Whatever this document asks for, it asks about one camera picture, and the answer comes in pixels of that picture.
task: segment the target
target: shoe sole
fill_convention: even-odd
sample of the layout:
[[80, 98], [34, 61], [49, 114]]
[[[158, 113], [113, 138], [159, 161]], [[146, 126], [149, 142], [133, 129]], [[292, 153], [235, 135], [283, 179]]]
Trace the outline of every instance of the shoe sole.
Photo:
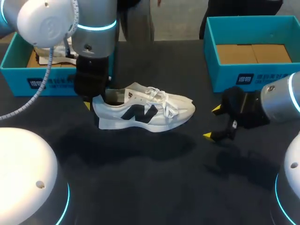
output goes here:
[[131, 127], [138, 127], [138, 128], [144, 128], [153, 133], [159, 133], [159, 132], [164, 132], [179, 127], [180, 125], [186, 123], [191, 117], [192, 116], [178, 123], [173, 123], [173, 124], [163, 125], [163, 126], [149, 125], [146, 123], [132, 121], [132, 120], [108, 120], [108, 119], [100, 118], [98, 128], [101, 130], [120, 130], [120, 129], [126, 129]]

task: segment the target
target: black table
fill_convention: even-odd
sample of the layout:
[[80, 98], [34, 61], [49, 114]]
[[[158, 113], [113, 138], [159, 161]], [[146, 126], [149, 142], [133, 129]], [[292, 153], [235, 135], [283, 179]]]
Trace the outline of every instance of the black table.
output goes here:
[[[7, 46], [1, 45], [3, 55]], [[154, 134], [141, 128], [98, 130], [78, 97], [42, 97], [1, 127], [24, 128], [54, 149], [79, 208], [79, 225], [269, 225], [277, 165], [300, 123], [240, 130], [226, 146], [203, 138], [222, 129], [202, 42], [157, 42], [146, 51], [122, 43], [117, 80], [138, 82], [194, 100], [185, 125]], [[0, 77], [0, 114], [14, 98]]]

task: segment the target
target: shoe heel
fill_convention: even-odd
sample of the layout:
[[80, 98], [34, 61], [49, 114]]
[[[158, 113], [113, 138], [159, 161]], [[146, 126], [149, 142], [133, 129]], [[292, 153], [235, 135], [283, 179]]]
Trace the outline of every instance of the shoe heel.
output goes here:
[[101, 130], [118, 130], [130, 127], [128, 120], [110, 120], [99, 118], [99, 129]]

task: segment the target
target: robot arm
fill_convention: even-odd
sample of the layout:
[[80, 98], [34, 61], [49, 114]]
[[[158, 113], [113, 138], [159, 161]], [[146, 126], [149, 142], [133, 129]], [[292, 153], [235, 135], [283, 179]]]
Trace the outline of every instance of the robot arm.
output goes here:
[[217, 116], [230, 116], [227, 128], [204, 137], [215, 142], [233, 140], [238, 127], [251, 129], [300, 119], [299, 103], [300, 72], [267, 84], [261, 91], [245, 93], [239, 87], [229, 88], [222, 95], [221, 105], [212, 111]]
[[0, 0], [0, 10], [0, 38], [16, 31], [33, 46], [51, 48], [72, 33], [79, 54], [75, 92], [86, 101], [104, 97], [108, 56], [115, 48], [117, 0]]
[[[115, 46], [117, 0], [77, 0], [80, 23], [73, 48], [82, 56], [103, 58]], [[74, 21], [71, 0], [0, 0], [0, 38], [18, 32], [38, 48], [62, 42]]]

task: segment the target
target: black n logo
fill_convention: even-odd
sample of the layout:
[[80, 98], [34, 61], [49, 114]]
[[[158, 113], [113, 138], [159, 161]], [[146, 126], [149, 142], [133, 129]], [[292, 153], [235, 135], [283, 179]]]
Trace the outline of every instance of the black n logo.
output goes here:
[[123, 120], [130, 120], [135, 117], [135, 120], [142, 123], [149, 123], [151, 119], [157, 114], [157, 108], [152, 105], [145, 114], [144, 105], [133, 105], [127, 112], [121, 117]]

